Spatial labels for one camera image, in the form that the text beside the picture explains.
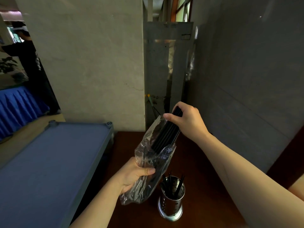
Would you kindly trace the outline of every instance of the wooden table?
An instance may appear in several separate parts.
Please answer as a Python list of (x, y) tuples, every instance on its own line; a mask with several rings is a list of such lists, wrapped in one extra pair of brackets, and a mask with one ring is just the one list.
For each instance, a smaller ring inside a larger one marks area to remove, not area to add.
[[(98, 180), (99, 174), (96, 172), (91, 181), (95, 182), (95, 186), (98, 185), (97, 189), (134, 156), (134, 149), (141, 142), (143, 135), (141, 132), (116, 134), (112, 156), (103, 180)], [(247, 227), (207, 157), (194, 142), (182, 134), (177, 139), (177, 148), (166, 174), (171, 170), (172, 175), (186, 176), (182, 202), (184, 212), (179, 220), (169, 222), (160, 216), (157, 200), (161, 192), (158, 186), (142, 204), (131, 203), (122, 206), (118, 200), (108, 227)], [(90, 189), (88, 188), (78, 213), (98, 191), (90, 192)]]

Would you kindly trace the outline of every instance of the blue skirting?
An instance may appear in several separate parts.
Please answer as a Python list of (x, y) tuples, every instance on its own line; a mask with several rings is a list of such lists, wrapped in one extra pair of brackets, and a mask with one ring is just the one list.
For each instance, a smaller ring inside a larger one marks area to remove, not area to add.
[(49, 107), (24, 86), (0, 90), (0, 141), (47, 111)]

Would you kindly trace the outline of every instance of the right hand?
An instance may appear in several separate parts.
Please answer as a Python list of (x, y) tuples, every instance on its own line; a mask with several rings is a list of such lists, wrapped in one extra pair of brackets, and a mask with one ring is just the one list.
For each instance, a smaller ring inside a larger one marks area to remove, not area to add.
[(196, 142), (201, 136), (209, 134), (197, 108), (194, 108), (191, 105), (187, 105), (181, 101), (178, 102), (175, 107), (176, 106), (180, 107), (182, 110), (182, 117), (178, 117), (169, 113), (163, 114), (163, 117), (168, 121), (176, 124), (186, 137)]

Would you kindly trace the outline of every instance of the white wall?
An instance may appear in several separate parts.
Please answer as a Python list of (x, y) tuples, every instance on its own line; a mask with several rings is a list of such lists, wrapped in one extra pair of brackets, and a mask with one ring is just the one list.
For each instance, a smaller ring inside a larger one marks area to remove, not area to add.
[(188, 102), (264, 172), (304, 123), (303, 8), (299, 0), (193, 0)]
[(142, 0), (16, 0), (67, 121), (145, 130)]

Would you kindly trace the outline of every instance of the plastic bag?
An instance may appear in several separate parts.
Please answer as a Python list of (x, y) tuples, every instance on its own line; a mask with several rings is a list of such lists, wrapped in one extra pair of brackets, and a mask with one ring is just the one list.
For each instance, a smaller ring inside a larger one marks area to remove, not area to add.
[(175, 144), (166, 146), (159, 154), (151, 149), (152, 144), (164, 127), (167, 120), (159, 116), (145, 133), (141, 143), (135, 149), (135, 157), (140, 167), (154, 167), (155, 173), (141, 176), (134, 186), (120, 196), (122, 205), (142, 203), (147, 200), (156, 188), (162, 175), (166, 172), (175, 151)]

